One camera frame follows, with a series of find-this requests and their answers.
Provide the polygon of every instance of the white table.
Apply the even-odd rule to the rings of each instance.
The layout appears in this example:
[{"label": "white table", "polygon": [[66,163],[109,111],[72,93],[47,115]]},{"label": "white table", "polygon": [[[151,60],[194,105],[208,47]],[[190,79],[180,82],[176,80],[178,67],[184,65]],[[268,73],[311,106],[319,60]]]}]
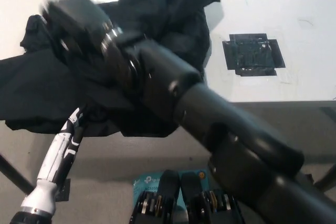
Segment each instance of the white table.
[{"label": "white table", "polygon": [[[0,0],[0,59],[19,55],[27,19],[45,0]],[[109,2],[116,0],[94,0]],[[336,98],[333,0],[222,0],[206,8],[213,52],[209,86],[232,102],[329,101]],[[221,44],[229,34],[266,33],[278,40],[286,68],[277,76],[228,71]]]}]

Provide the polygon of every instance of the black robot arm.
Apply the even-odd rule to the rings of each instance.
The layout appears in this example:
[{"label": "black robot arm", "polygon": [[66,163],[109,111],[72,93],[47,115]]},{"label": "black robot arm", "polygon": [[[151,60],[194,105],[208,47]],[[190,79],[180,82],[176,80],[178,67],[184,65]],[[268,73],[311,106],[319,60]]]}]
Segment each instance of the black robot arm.
[{"label": "black robot arm", "polygon": [[212,156],[209,168],[229,194],[267,223],[336,223],[336,205],[300,169],[304,156],[266,123],[210,90],[200,74],[137,31],[122,31],[90,0],[49,2],[44,17],[55,54],[104,57],[111,78],[158,117],[190,132]]}]

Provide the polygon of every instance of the teal box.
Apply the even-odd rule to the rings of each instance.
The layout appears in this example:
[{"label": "teal box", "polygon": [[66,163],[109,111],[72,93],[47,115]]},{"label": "teal box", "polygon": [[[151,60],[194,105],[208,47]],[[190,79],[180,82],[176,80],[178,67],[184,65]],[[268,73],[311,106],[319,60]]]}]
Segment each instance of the teal box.
[{"label": "teal box", "polygon": [[[208,176],[207,176],[207,172],[205,169],[183,170],[179,172],[179,175],[181,177],[183,173],[188,173],[188,172],[194,172],[195,174],[197,174],[201,179],[203,190],[209,190]],[[158,190],[157,188],[159,186],[160,177],[162,174],[163,172],[143,174],[139,178],[134,180],[133,182],[133,206],[135,206],[135,203],[137,203],[140,193],[142,193],[143,191],[156,192]],[[177,210],[186,210],[181,190],[180,190],[180,194],[178,195],[178,199],[177,199]]]}]

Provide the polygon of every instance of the gray floor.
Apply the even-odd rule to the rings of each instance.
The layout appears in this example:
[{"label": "gray floor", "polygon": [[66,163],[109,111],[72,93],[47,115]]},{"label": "gray floor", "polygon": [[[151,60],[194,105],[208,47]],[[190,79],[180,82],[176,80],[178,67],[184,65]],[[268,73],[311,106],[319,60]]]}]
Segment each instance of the gray floor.
[{"label": "gray floor", "polygon": [[[247,110],[280,129],[306,154],[305,173],[321,177],[336,163],[335,122],[318,108],[244,105]],[[21,130],[13,132],[0,123],[0,152],[31,181],[53,136]],[[132,211],[132,179],[145,172],[166,168],[205,167],[209,154],[186,132],[178,129],[166,139],[124,138],[120,134],[84,139],[71,170],[69,202],[57,204],[55,224],[128,223]],[[0,174],[0,220],[9,223],[23,199]],[[336,190],[328,192],[336,200]],[[244,209],[246,222],[262,223]]]}]

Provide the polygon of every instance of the black cloth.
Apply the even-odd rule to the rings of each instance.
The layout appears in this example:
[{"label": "black cloth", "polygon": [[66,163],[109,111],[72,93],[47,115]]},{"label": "black cloth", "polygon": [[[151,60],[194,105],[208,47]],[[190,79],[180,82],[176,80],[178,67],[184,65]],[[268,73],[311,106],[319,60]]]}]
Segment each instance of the black cloth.
[{"label": "black cloth", "polygon": [[[100,7],[123,30],[139,30],[172,50],[199,71],[209,48],[203,7],[219,0],[119,0]],[[109,78],[97,55],[56,59],[31,16],[21,42],[26,53],[0,61],[0,120],[13,130],[58,133],[73,110],[93,109],[85,136],[167,136],[176,129],[163,122]]]}]

